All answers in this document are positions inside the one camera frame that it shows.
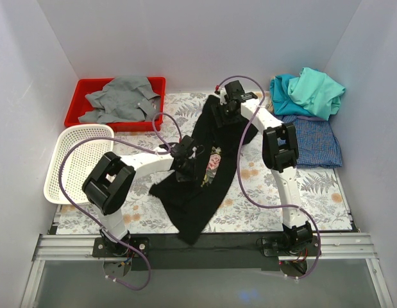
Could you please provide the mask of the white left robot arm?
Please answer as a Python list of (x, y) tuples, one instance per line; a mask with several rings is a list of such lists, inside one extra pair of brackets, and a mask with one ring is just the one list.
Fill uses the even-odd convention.
[(82, 190), (97, 208), (101, 234), (108, 239), (107, 248), (114, 256), (125, 255), (130, 247), (121, 207), (133, 182), (166, 171), (174, 171), (183, 181), (194, 180), (198, 149), (197, 142), (186, 135), (180, 142), (161, 144), (153, 150), (122, 157), (110, 151), (99, 159)]

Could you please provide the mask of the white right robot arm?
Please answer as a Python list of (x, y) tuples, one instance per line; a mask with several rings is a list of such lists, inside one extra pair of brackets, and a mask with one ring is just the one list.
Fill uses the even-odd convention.
[(220, 102), (212, 108), (220, 127), (248, 120), (262, 134), (262, 160), (276, 182), (282, 208), (282, 237), (269, 246), (297, 255), (313, 240), (312, 227), (301, 209), (296, 179), (299, 157), (296, 129), (270, 113), (253, 92), (245, 92), (240, 81), (216, 86)]

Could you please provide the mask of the black floral print t-shirt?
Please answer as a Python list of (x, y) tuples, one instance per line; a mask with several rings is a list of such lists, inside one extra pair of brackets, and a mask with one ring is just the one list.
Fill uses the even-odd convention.
[[(203, 147), (196, 159), (196, 180), (178, 182), (174, 173), (151, 186), (149, 194), (158, 198), (171, 223), (178, 229), (178, 237), (188, 245), (194, 245), (208, 222), (222, 204), (237, 169), (239, 143), (248, 123), (247, 119), (222, 128), (217, 127), (212, 107), (219, 98), (210, 95), (203, 105), (192, 138)], [(205, 175), (212, 150), (221, 150), (221, 159), (215, 177), (207, 184)]]

